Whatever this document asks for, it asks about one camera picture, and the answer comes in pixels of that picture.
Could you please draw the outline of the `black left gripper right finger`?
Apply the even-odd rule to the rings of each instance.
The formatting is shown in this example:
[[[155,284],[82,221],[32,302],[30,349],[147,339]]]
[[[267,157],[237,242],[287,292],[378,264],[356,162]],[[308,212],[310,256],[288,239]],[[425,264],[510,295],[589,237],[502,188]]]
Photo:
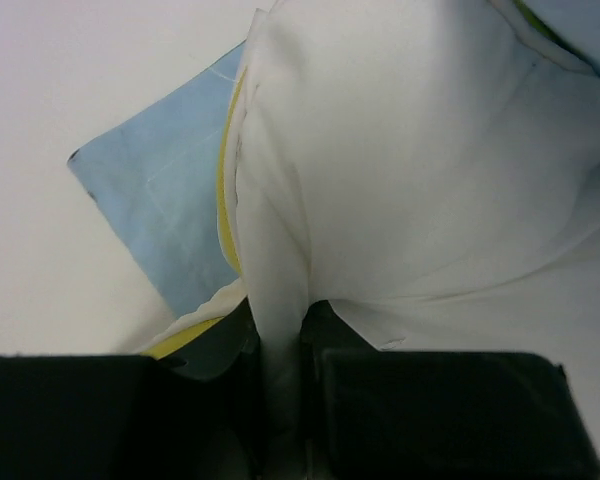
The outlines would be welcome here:
[[[561,365],[531,353],[380,351],[324,301],[300,342],[312,479],[600,479]]]

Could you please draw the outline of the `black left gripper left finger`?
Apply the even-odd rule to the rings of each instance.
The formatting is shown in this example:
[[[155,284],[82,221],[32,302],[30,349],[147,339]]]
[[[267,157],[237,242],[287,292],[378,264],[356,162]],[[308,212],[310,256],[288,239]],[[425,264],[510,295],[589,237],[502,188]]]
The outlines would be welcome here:
[[[0,479],[255,479],[259,350],[241,302],[169,354],[0,356]]]

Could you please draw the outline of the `light blue pillowcase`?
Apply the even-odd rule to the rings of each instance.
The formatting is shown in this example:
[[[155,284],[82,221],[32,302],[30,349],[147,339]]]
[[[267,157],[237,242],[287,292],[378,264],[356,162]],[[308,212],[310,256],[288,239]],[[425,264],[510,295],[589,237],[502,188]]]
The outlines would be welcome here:
[[[246,40],[145,112],[80,148],[72,171],[177,315],[239,277],[217,225],[217,174]]]

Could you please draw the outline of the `white pillow with yellow edge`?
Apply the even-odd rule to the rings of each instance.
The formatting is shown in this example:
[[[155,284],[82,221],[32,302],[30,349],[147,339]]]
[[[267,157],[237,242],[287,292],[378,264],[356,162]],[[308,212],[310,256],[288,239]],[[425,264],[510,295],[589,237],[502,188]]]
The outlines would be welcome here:
[[[279,1],[228,111],[217,225],[262,341],[268,479],[305,479],[300,330],[566,364],[600,446],[600,1]]]

